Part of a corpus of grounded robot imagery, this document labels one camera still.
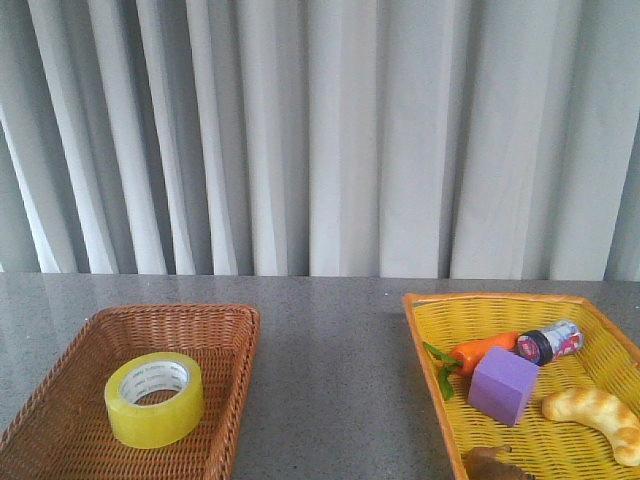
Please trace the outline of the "purple foam cube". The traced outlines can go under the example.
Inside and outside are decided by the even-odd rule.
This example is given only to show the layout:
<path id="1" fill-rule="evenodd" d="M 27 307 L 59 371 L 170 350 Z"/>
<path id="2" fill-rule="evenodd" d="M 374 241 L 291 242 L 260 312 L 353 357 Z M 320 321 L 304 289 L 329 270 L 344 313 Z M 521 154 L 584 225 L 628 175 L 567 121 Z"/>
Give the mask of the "purple foam cube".
<path id="1" fill-rule="evenodd" d="M 467 402 L 494 420 L 514 427 L 537 384 L 539 366 L 501 347 L 492 347 L 476 366 Z"/>

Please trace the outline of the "yellow-green tape roll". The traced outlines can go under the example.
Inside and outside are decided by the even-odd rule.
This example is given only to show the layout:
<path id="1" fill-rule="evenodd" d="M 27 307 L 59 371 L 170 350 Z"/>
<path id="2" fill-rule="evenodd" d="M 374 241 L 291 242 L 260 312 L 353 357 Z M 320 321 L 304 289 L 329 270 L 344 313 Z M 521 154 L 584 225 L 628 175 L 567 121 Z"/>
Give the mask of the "yellow-green tape roll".
<path id="1" fill-rule="evenodd" d="M 113 435 L 136 449 L 155 449 L 186 437 L 204 414 L 198 363 L 177 352 L 155 352 L 119 367 L 104 387 Z"/>

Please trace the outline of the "orange toy carrot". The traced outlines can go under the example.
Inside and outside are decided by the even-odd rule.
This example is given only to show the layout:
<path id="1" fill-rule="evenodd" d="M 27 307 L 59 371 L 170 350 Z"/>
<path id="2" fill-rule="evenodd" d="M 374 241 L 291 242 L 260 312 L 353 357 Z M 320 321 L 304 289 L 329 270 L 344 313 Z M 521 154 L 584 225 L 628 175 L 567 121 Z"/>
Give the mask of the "orange toy carrot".
<path id="1" fill-rule="evenodd" d="M 449 400 L 454 395 L 454 388 L 449 380 L 449 376 L 452 373 L 470 377 L 491 348 L 499 347 L 505 350 L 513 350 L 519 336 L 520 333 L 517 331 L 503 332 L 488 338 L 458 344 L 448 353 L 424 341 L 423 347 L 425 350 L 441 363 L 436 379 L 443 399 Z"/>

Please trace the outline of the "toy croissant bread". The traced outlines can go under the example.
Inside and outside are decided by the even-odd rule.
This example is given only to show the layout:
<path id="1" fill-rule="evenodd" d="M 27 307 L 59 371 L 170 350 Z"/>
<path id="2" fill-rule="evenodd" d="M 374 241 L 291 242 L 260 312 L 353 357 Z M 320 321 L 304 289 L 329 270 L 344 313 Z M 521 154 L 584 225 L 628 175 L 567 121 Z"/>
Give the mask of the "toy croissant bread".
<path id="1" fill-rule="evenodd" d="M 547 395 L 541 411 L 548 420 L 575 422 L 600 432 L 618 464 L 639 465 L 639 418 L 617 396 L 595 388 L 573 387 Z"/>

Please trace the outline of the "small black-capped jar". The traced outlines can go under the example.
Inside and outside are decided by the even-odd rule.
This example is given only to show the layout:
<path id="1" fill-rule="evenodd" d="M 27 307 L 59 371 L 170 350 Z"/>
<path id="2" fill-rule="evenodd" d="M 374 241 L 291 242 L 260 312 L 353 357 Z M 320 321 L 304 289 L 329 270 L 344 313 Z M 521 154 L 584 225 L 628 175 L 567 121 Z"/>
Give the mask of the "small black-capped jar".
<path id="1" fill-rule="evenodd" d="M 554 360 L 577 352 L 585 342 L 580 328 L 571 320 L 561 319 L 545 327 L 522 333 L 516 351 L 522 358 L 544 366 Z"/>

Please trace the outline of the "grey pleated curtain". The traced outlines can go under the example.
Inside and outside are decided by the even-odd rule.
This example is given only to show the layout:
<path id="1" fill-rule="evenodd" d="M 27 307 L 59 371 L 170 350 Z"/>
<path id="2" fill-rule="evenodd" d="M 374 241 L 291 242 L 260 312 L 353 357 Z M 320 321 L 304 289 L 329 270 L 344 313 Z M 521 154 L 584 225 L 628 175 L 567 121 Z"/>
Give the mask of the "grey pleated curtain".
<path id="1" fill-rule="evenodd" d="M 637 280 L 635 1 L 5 1 L 5 272 Z"/>

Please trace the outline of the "yellow woven basket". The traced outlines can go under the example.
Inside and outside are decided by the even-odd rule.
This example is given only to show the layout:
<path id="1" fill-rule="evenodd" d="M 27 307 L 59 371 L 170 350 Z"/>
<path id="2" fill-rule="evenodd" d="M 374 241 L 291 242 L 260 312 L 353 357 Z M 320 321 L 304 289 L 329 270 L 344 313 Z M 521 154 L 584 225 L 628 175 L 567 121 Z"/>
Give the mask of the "yellow woven basket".
<path id="1" fill-rule="evenodd" d="M 508 445 L 500 459 L 539 479 L 636 479 L 637 467 L 618 464 L 607 439 L 575 422 L 553 422 L 541 413 L 542 399 L 571 387 L 598 388 L 639 410 L 639 348 L 589 300 L 569 295 L 456 293 L 404 297 L 416 352 L 434 402 L 453 474 L 464 479 L 463 459 L 477 446 Z M 524 332 L 555 320 L 574 321 L 584 347 L 541 368 L 529 405 L 514 427 L 503 425 L 467 401 L 470 381 L 454 376 L 446 400 L 438 382 L 441 363 L 427 344 L 447 352 L 454 346 L 505 331 Z"/>

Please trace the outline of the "brown wicker basket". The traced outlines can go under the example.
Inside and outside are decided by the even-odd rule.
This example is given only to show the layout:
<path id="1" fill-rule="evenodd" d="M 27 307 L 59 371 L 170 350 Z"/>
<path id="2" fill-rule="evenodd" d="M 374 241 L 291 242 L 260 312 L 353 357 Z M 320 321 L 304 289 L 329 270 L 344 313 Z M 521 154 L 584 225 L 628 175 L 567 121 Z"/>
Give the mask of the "brown wicker basket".
<path id="1" fill-rule="evenodd" d="M 1 437 L 4 479 L 228 479 L 258 344 L 242 304 L 122 305 L 85 324 Z M 113 435 L 108 378 L 127 361 L 178 352 L 201 368 L 204 412 L 178 442 L 140 450 Z"/>

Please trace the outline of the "brown toy animal figure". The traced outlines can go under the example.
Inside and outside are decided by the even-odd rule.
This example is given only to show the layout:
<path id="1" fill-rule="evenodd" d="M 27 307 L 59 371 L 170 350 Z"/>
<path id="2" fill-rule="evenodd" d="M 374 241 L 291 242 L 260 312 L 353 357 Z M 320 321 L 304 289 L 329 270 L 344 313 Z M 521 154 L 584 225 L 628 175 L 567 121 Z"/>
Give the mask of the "brown toy animal figure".
<path id="1" fill-rule="evenodd" d="M 529 480 L 536 476 L 521 467 L 504 463 L 497 459 L 499 453 L 510 453 L 509 445 L 495 447 L 475 447 L 469 450 L 464 459 L 466 473 L 469 479 L 488 480 Z"/>

